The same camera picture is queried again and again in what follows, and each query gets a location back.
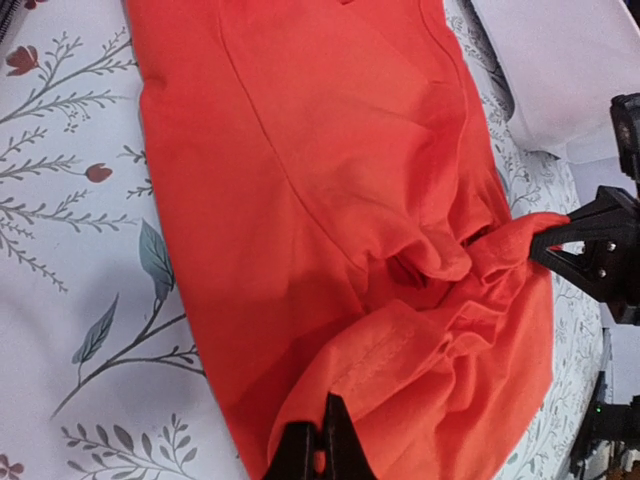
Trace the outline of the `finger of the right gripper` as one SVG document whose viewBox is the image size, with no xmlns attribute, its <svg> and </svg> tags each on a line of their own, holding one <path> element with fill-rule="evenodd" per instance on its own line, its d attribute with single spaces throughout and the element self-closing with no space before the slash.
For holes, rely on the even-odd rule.
<svg viewBox="0 0 640 480">
<path fill-rule="evenodd" d="M 639 254 L 606 247 L 573 254 L 557 248 L 532 251 L 530 258 L 600 303 L 639 304 Z"/>
<path fill-rule="evenodd" d="M 568 215 L 569 222 L 536 234 L 532 250 L 571 242 L 639 243 L 639 200 L 619 187 L 600 186 L 596 198 Z"/>
</svg>

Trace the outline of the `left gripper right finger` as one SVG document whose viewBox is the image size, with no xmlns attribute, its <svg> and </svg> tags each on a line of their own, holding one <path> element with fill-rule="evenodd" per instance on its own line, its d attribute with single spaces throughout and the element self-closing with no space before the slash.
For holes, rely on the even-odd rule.
<svg viewBox="0 0 640 480">
<path fill-rule="evenodd" d="M 376 480 L 342 397 L 327 396 L 323 421 L 323 479 Z"/>
</svg>

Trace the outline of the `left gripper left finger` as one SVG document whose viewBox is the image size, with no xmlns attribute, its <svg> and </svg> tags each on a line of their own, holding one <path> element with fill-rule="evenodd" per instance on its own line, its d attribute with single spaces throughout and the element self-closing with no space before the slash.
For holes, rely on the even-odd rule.
<svg viewBox="0 0 640 480">
<path fill-rule="evenodd" d="M 323 455 L 324 443 L 313 423 L 288 423 L 262 479 L 323 479 L 325 467 L 320 466 Z"/>
</svg>

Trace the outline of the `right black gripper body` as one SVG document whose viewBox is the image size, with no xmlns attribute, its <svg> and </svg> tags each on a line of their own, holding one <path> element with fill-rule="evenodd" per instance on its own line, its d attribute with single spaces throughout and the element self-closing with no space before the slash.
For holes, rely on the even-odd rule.
<svg viewBox="0 0 640 480">
<path fill-rule="evenodd" d="M 586 243 L 587 293 L 605 304 L 615 323 L 639 324 L 639 224 L 621 223 Z"/>
</svg>

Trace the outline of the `red orange garment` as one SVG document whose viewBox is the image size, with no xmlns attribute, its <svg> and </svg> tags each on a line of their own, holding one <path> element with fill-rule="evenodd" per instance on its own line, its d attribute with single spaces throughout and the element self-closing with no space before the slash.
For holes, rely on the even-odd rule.
<svg viewBox="0 0 640 480">
<path fill-rule="evenodd" d="M 553 213 L 513 219 L 439 1 L 131 1 L 159 217 L 251 478 L 341 396 L 380 479 L 491 479 L 552 380 Z"/>
</svg>

